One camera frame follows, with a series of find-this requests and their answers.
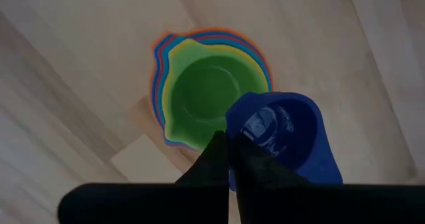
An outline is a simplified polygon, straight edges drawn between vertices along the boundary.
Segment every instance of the wooden floor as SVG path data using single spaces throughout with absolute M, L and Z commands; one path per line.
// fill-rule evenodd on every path
M 423 1 L 402 5 L 425 31 Z M 252 38 L 277 90 L 317 102 L 345 183 L 415 176 L 352 0 L 0 0 L 0 223 L 56 223 L 60 198 L 89 181 L 186 171 L 199 152 L 167 147 L 149 112 L 150 46 L 211 26 Z

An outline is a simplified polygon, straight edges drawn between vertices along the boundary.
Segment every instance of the dark object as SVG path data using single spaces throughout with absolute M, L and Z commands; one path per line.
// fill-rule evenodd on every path
M 424 222 L 425 188 L 313 185 L 244 135 L 216 132 L 174 184 L 87 184 L 67 194 L 60 223 L 228 223 L 228 160 L 242 223 L 296 221 Z

